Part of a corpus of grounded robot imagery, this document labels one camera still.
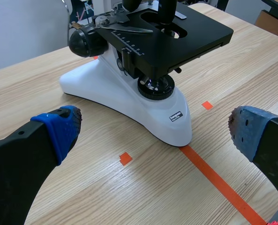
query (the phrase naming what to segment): wooden table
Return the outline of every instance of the wooden table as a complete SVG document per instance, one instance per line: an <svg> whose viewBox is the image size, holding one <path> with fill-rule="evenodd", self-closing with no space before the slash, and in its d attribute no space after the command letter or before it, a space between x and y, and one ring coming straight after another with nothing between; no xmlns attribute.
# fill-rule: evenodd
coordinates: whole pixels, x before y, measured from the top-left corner
<svg viewBox="0 0 278 225"><path fill-rule="evenodd" d="M278 193L234 147L227 121L239 105L278 114L278 37L206 4L192 8L235 32L230 44L172 74L191 110L190 145L268 221ZM61 105L83 115L76 146L43 184L26 224L248 224L178 148L118 112L62 93L59 77L90 60L63 48L0 70L0 139ZM207 111L205 101L214 107ZM133 158L125 167L124 152Z"/></svg>

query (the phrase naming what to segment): microscope base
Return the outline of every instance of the microscope base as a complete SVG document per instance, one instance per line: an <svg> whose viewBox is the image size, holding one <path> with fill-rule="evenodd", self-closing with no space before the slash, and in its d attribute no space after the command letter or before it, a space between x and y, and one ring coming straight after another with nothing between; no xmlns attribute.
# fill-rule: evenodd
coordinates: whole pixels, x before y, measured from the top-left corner
<svg viewBox="0 0 278 225"><path fill-rule="evenodd" d="M178 88L165 100L147 99L139 93L137 79L122 75L102 59L64 74L60 78L63 92L112 108L169 145L189 144L192 138L190 112Z"/></svg>

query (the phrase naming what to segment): white wall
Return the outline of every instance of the white wall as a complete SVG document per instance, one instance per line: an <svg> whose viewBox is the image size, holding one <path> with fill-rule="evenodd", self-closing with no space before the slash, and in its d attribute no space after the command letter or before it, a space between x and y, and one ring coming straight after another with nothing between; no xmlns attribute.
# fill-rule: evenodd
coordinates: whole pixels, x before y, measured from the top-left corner
<svg viewBox="0 0 278 225"><path fill-rule="evenodd" d="M270 10L270 6L261 0L229 0L226 12L246 22L255 24L261 10Z"/></svg>
<svg viewBox="0 0 278 225"><path fill-rule="evenodd" d="M0 0L0 68L67 46L62 0Z"/></svg>

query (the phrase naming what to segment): microscope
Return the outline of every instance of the microscope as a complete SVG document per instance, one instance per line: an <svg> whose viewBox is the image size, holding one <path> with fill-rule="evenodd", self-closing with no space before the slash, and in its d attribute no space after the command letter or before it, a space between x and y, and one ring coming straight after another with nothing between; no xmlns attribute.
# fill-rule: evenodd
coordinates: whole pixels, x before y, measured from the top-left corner
<svg viewBox="0 0 278 225"><path fill-rule="evenodd" d="M98 56L60 78L64 93L114 109L172 146L192 138L187 101L169 75L230 42L233 30L177 0L96 0L70 50Z"/></svg>

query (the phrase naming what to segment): orange tape marker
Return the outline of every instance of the orange tape marker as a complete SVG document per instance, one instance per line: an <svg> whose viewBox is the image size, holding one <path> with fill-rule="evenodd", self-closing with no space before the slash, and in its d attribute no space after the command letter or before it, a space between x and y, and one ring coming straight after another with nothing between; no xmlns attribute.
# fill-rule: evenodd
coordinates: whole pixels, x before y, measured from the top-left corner
<svg viewBox="0 0 278 225"><path fill-rule="evenodd" d="M210 104L210 102L206 101L203 104L201 104L202 106L205 107L205 109L209 110L213 108L213 105Z"/></svg>
<svg viewBox="0 0 278 225"><path fill-rule="evenodd" d="M189 145L180 147L180 150L251 225L267 225L267 223Z"/></svg>
<svg viewBox="0 0 278 225"><path fill-rule="evenodd" d="M129 162L132 161L132 157L130 157L130 155L126 152L124 154L120 155L119 157L120 157L120 162L122 165L127 165Z"/></svg>

